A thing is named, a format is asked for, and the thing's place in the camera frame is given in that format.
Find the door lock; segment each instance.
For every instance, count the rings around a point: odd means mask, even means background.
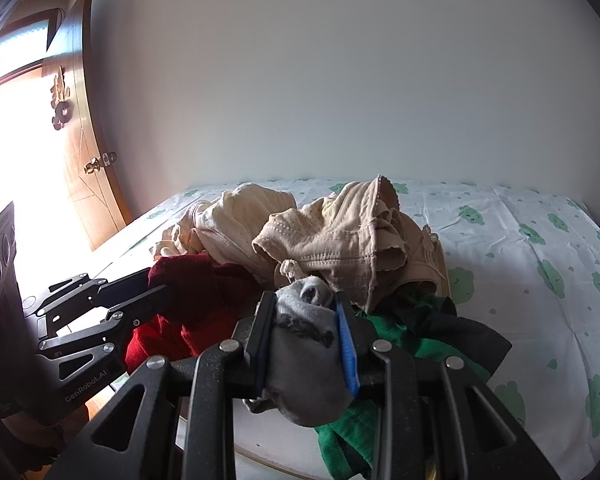
[[[87,162],[84,165],[84,173],[90,175],[92,173],[97,173],[106,166],[110,166],[114,162],[118,160],[118,154],[116,152],[105,152],[102,154],[101,158],[93,157],[90,162]]]

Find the white wall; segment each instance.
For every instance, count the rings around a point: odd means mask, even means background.
[[[194,183],[382,173],[600,215],[585,0],[94,0],[92,38],[136,214]]]

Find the bed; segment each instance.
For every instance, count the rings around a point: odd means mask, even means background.
[[[600,229],[584,206],[563,196],[392,182],[401,210],[440,236],[458,315],[513,344],[489,386],[561,478],[582,478],[600,458]],[[237,184],[196,186],[165,200],[96,251],[91,276],[114,280],[151,265],[149,248],[167,225],[196,200],[212,200]],[[258,184],[288,190],[302,206],[339,191],[344,181]],[[100,319],[97,312],[92,317]],[[308,478],[328,478],[313,430],[277,413],[256,416],[236,407],[240,452]],[[291,435],[292,449],[280,444],[280,431]]]

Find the red clothing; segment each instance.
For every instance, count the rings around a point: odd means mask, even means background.
[[[154,354],[177,361],[231,337],[245,309],[253,311],[262,294],[244,267],[218,265],[208,254],[160,258],[149,272],[149,287],[159,285],[173,287],[173,303],[134,330],[126,349],[129,373]]]

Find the wooden door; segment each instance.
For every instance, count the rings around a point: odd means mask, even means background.
[[[94,158],[107,160],[109,150],[92,96],[91,0],[77,0],[58,28],[43,63],[43,76],[63,74],[59,97],[68,113],[57,135],[64,137],[64,179],[74,207],[95,249],[132,221],[120,192],[114,165],[102,163],[99,171],[87,173]],[[49,108],[49,118],[55,115]]]

